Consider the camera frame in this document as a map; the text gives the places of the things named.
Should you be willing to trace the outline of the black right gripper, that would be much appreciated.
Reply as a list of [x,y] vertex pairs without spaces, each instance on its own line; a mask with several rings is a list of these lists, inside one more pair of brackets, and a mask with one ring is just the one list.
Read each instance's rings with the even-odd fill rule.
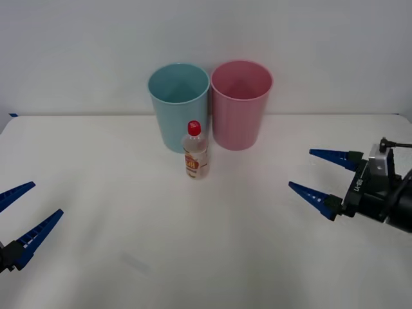
[[310,149],[309,153],[355,172],[346,196],[342,201],[337,196],[325,194],[295,182],[289,182],[289,188],[330,221],[334,221],[338,215],[352,218],[356,214],[381,223],[386,220],[388,214],[384,213],[384,208],[387,196],[395,190],[395,186],[400,184],[401,180],[400,175],[395,173],[393,159],[389,159],[387,164],[388,175],[379,176],[372,173],[372,165],[363,159],[362,152]]

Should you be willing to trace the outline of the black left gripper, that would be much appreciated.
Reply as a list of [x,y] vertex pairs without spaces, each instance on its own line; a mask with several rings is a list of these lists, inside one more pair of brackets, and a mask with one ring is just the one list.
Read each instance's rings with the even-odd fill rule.
[[[28,182],[2,192],[0,194],[0,212],[3,212],[7,207],[34,187],[34,182]],[[35,251],[46,239],[63,214],[63,210],[58,209],[32,230],[28,231],[17,240],[13,240],[5,247],[0,242],[0,273],[6,269],[9,271],[12,271],[15,268],[22,270],[31,258],[33,258]]]

